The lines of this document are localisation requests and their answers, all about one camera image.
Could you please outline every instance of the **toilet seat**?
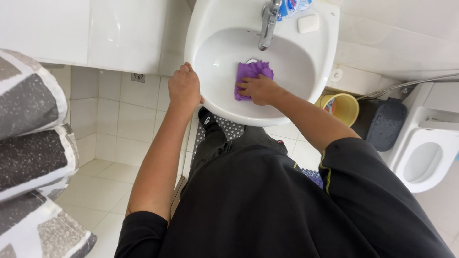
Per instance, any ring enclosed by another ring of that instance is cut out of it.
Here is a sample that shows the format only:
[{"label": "toilet seat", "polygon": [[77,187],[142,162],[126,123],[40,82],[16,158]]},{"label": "toilet seat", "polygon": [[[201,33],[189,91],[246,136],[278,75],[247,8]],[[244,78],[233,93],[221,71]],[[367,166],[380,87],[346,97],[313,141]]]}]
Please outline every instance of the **toilet seat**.
[{"label": "toilet seat", "polygon": [[459,152],[456,135],[445,130],[412,130],[394,173],[413,193],[436,186]]}]

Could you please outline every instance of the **black pants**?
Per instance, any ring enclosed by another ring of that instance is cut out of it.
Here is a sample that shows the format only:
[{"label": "black pants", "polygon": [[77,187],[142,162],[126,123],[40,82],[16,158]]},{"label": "black pants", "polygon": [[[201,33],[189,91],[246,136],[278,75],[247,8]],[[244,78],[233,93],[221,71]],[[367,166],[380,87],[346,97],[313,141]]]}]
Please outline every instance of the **black pants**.
[{"label": "black pants", "polygon": [[215,124],[206,131],[205,139],[198,145],[188,180],[198,168],[218,155],[252,145],[262,145],[287,155],[287,148],[284,143],[279,143],[271,138],[262,127],[246,126],[241,137],[228,142],[223,130],[218,124]]}]

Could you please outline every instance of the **yellow stripe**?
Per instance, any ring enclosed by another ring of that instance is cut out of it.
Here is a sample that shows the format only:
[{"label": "yellow stripe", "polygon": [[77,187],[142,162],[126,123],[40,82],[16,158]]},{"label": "yellow stripe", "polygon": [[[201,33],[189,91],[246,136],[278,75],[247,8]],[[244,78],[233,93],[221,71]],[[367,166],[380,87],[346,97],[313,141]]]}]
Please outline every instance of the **yellow stripe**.
[{"label": "yellow stripe", "polygon": [[328,169],[328,175],[327,175],[327,186],[325,187],[325,191],[327,192],[328,195],[330,195],[330,192],[328,191],[328,188],[330,187],[330,177],[331,177],[331,168],[326,168],[322,166],[322,161],[324,161],[325,158],[325,151],[322,154],[322,160],[320,161],[319,167],[323,169]]}]

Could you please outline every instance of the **hose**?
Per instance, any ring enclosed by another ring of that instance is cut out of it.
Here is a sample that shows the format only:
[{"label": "hose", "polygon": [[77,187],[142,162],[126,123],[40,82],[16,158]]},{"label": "hose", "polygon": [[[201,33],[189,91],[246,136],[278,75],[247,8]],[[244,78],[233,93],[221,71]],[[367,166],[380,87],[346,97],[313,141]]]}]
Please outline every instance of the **hose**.
[{"label": "hose", "polygon": [[[407,83],[404,83],[404,84],[400,84],[400,85],[396,85],[396,86],[387,88],[385,90],[378,90],[378,91],[372,92],[370,94],[367,94],[365,96],[357,98],[357,100],[370,101],[370,100],[374,100],[374,99],[377,99],[377,98],[381,97],[382,95],[386,94],[387,92],[389,92],[389,91],[391,91],[393,89],[402,88],[402,87],[406,87],[406,86],[410,86],[410,85],[414,85],[414,84],[431,82],[431,81],[440,80],[440,79],[456,77],[456,76],[459,76],[459,73],[454,73],[454,74],[449,74],[449,75],[442,75],[442,76],[432,77],[432,78],[429,78],[429,79],[417,80],[417,81],[413,81],[413,82],[407,82]],[[368,98],[368,97],[376,95],[376,94],[379,94],[379,95],[376,96],[376,97]]]}]

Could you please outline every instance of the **black sleeve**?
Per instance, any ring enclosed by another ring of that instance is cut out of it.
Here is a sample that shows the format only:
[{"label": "black sleeve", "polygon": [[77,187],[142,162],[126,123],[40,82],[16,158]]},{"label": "black sleeve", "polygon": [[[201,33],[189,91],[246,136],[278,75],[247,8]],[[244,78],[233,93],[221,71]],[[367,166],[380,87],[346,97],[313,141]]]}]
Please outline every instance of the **black sleeve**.
[{"label": "black sleeve", "polygon": [[135,212],[123,221],[115,258],[158,256],[168,222],[151,212]]},{"label": "black sleeve", "polygon": [[379,256],[454,257],[413,194],[367,141],[331,143],[320,175],[324,190]]}]

